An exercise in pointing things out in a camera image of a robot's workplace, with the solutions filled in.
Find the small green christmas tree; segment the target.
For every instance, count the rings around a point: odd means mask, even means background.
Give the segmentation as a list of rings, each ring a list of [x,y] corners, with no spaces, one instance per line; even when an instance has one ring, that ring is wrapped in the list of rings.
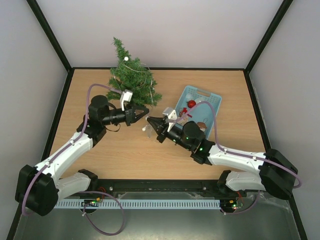
[[[117,66],[110,68],[108,85],[121,92],[133,92],[131,103],[138,106],[155,107],[162,100],[162,94],[155,90],[157,85],[151,70],[141,62],[140,58],[132,57],[123,42],[114,37],[113,45],[117,56]]]

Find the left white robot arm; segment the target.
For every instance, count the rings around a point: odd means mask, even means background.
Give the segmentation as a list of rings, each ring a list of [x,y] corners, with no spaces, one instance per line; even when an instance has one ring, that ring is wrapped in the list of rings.
[[[55,153],[35,166],[25,165],[18,174],[15,200],[22,213],[31,210],[45,216],[57,202],[84,191],[98,188],[98,176],[81,169],[62,178],[64,172],[83,154],[95,147],[107,133],[107,126],[121,123],[130,126],[149,113],[145,106],[122,104],[116,108],[106,96],[96,95],[86,101],[86,114],[71,139]]]

